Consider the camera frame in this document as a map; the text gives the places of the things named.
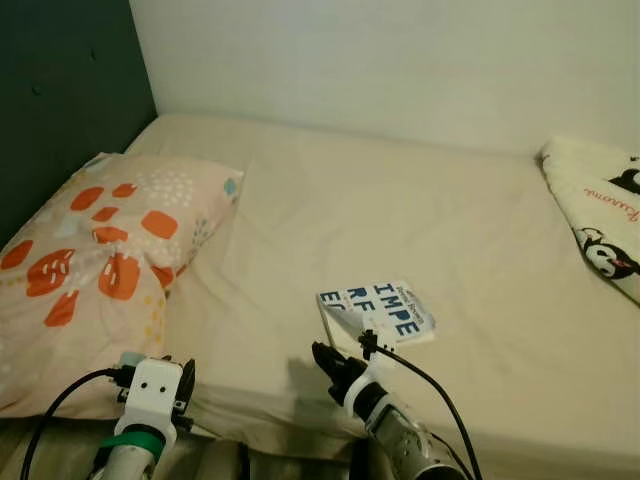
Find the white book blue letters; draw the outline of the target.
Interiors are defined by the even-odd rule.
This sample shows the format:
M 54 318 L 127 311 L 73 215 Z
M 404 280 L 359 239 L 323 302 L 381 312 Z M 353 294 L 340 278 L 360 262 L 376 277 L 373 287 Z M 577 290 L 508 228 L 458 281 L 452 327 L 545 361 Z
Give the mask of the white book blue letters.
M 436 338 L 436 320 L 407 282 L 378 282 L 317 292 L 326 343 L 348 355 L 361 352 L 358 338 L 375 334 L 380 347 L 397 352 Z

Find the mattress with beige sheet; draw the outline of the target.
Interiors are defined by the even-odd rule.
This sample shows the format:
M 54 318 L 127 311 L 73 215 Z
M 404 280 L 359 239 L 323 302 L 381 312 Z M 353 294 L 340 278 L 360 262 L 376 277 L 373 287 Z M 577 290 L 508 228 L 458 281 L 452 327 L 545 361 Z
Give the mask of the mattress with beige sheet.
M 637 306 L 585 264 L 531 156 L 191 114 L 100 154 L 244 175 L 166 297 L 163 355 L 196 361 L 198 433 L 311 460 L 351 451 L 364 430 L 311 356 L 326 342 L 314 296 L 407 282 L 436 338 L 398 349 L 416 371 L 393 367 L 385 385 L 461 448 L 438 380 L 486 479 L 640 479 Z

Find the dark grey upholstered headboard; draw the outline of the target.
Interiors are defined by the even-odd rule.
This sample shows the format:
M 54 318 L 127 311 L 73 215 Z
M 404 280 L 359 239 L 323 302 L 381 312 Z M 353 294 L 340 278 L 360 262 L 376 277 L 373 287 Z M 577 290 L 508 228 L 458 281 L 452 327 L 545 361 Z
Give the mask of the dark grey upholstered headboard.
M 0 0 L 0 246 L 157 118 L 129 0 Z

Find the pink pillow orange spots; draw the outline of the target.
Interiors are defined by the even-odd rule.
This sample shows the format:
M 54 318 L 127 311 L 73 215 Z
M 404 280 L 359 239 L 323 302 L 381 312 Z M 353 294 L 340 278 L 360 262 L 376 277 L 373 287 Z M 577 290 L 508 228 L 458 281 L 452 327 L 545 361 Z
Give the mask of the pink pillow orange spots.
M 114 419 L 116 390 L 60 393 L 127 352 L 163 355 L 166 297 L 232 214 L 241 170 L 100 154 L 0 248 L 0 419 Z

